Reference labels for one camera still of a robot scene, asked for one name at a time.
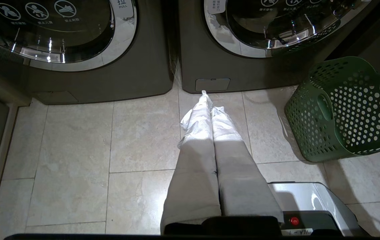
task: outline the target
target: tiled floor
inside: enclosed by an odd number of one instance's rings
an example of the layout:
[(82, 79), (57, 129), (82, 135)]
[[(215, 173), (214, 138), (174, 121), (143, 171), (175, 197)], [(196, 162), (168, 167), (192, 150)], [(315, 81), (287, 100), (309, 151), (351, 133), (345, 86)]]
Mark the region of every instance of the tiled floor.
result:
[[(210, 94), (268, 181), (319, 181), (380, 235), (380, 153), (304, 161), (284, 116), (295, 87)], [(0, 187), (0, 239), (14, 233), (159, 234), (182, 135), (199, 95), (20, 108)]]

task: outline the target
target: washing machine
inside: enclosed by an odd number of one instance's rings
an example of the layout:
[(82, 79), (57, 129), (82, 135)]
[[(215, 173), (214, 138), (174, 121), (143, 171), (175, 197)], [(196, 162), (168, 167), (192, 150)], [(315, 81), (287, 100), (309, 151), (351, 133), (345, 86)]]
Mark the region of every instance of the washing machine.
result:
[(0, 0), (0, 75), (45, 104), (164, 94), (173, 78), (163, 5)]
[(295, 85), (379, 0), (179, 0), (182, 88)]

